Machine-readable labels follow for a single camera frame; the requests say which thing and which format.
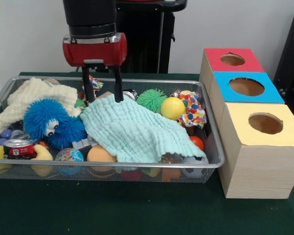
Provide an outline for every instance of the cream knitted blanket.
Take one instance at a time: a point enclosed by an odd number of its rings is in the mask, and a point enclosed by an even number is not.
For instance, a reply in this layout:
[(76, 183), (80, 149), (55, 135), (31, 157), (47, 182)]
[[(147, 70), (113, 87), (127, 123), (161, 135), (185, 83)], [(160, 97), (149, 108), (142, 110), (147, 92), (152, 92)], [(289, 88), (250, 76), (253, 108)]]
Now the cream knitted blanket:
[(50, 87), (41, 79), (32, 77), (9, 96), (8, 106), (0, 114), (0, 133), (12, 123), (23, 120), (28, 106), (40, 99), (57, 100), (70, 116), (80, 114), (80, 110), (74, 107), (77, 101), (77, 89), (65, 85)]

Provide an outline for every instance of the blue fuzzy toy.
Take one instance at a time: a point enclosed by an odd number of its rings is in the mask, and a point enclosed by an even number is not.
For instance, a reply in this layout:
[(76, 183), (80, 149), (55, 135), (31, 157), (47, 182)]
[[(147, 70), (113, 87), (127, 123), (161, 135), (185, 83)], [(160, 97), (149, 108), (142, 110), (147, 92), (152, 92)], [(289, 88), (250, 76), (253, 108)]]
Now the blue fuzzy toy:
[(33, 139), (46, 139), (58, 150), (87, 138), (79, 118), (70, 117), (62, 104), (53, 99), (35, 101), (30, 105), (24, 115), (24, 129)]

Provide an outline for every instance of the red box top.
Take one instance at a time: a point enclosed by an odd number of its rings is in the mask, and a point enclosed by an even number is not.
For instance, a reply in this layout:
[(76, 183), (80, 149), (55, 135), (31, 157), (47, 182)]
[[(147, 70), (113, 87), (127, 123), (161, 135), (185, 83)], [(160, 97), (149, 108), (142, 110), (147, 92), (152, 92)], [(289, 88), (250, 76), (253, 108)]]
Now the red box top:
[(248, 48), (205, 48), (214, 72), (264, 72), (258, 59)]

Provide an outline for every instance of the light blue towel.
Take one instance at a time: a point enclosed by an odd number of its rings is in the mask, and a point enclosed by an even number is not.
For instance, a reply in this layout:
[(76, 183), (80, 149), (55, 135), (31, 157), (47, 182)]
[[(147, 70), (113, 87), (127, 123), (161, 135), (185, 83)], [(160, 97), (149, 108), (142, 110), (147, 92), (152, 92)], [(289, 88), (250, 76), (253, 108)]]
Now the light blue towel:
[(206, 157), (176, 121), (155, 114), (127, 96), (97, 99), (80, 115), (88, 135), (121, 163), (158, 163), (166, 153)]

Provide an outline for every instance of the blue box top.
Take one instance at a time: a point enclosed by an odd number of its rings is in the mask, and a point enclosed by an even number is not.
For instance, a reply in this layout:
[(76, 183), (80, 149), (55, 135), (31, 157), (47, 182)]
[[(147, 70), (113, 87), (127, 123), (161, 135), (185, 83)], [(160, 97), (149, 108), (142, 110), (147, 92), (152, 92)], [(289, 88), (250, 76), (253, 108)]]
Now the blue box top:
[(265, 72), (214, 72), (214, 75), (226, 102), (284, 104)]

